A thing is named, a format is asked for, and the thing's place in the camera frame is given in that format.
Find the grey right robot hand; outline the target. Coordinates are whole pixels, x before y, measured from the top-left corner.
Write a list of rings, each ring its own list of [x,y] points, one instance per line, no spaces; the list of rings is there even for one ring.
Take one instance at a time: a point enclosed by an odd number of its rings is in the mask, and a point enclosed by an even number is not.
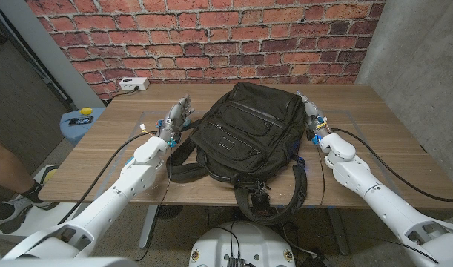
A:
[[[322,138],[331,134],[328,127],[327,118],[323,112],[304,94],[297,91],[302,103],[305,106],[305,124],[307,139],[315,145],[319,145]]]

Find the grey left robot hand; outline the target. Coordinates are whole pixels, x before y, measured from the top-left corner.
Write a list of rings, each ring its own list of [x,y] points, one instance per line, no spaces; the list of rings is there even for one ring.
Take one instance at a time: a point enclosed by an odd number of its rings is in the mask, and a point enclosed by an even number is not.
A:
[[[182,97],[176,104],[174,104],[162,124],[159,126],[158,137],[167,142],[171,147],[180,143],[181,131],[185,126],[185,121],[194,112],[191,108],[191,98],[188,94]]]

